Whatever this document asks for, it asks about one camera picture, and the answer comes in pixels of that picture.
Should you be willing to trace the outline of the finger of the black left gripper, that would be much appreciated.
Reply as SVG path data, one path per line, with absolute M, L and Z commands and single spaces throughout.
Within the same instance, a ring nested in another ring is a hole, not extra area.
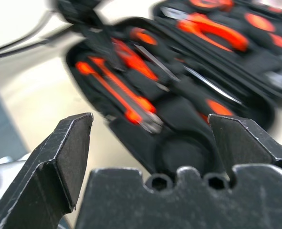
M 119 59 L 109 28 L 104 24 L 80 24 L 80 32 L 85 37 L 86 45 L 101 57 L 105 58 L 113 68 L 123 72 L 125 67 Z

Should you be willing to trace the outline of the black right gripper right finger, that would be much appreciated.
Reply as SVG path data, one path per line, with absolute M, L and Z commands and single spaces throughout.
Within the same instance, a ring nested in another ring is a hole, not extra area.
M 282 145 L 253 120 L 210 114 L 209 125 L 230 178 L 235 165 L 265 164 L 282 169 Z

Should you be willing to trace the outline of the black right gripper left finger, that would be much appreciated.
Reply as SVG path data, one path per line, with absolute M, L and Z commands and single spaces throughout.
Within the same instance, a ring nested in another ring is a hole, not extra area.
M 55 229 L 77 204 L 92 113 L 61 120 L 31 153 L 0 199 L 0 229 Z

